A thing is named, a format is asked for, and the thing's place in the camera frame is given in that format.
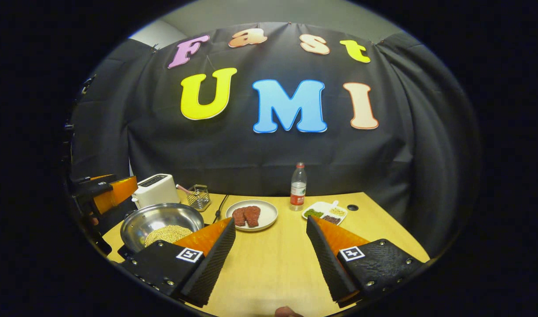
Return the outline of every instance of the blue letter m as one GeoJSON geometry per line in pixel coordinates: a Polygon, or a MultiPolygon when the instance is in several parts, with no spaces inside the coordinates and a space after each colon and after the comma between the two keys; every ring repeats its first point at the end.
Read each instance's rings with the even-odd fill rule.
{"type": "Polygon", "coordinates": [[[322,116],[323,82],[302,81],[292,98],[289,98],[276,80],[256,81],[253,83],[253,88],[259,92],[259,121],[253,125],[253,131],[257,133],[277,131],[278,126],[273,122],[272,110],[285,131],[293,127],[300,110],[302,110],[302,117],[296,125],[299,131],[324,132],[327,130],[327,124],[323,122],[322,116]]]}

